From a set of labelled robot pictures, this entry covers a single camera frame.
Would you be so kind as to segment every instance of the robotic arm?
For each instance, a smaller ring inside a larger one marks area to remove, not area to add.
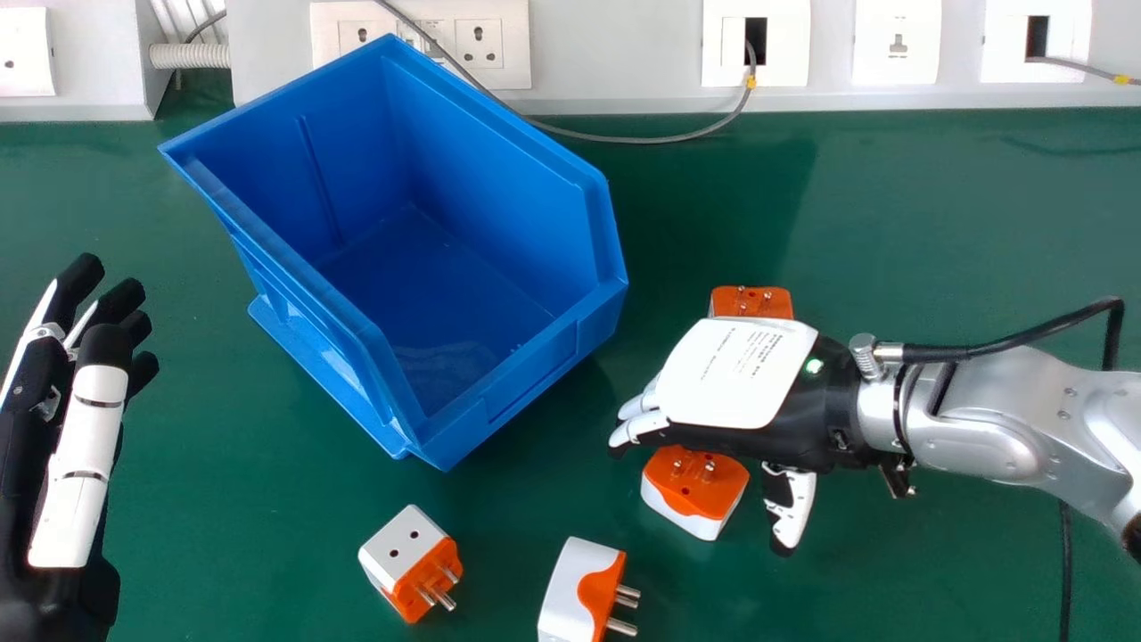
[[[104,640],[119,574],[103,558],[106,494],[130,399],[159,372],[128,278],[76,319],[103,278],[82,254],[49,283],[0,387],[0,640]]]
[[[1029,341],[1110,310],[1104,366]],[[849,347],[796,320],[704,318],[620,412],[610,453],[681,445],[762,462],[772,547],[791,554],[816,476],[879,469],[893,497],[913,466],[1044,490],[1101,522],[1141,562],[1141,375],[1112,371],[1124,307],[1098,301],[980,347]]]

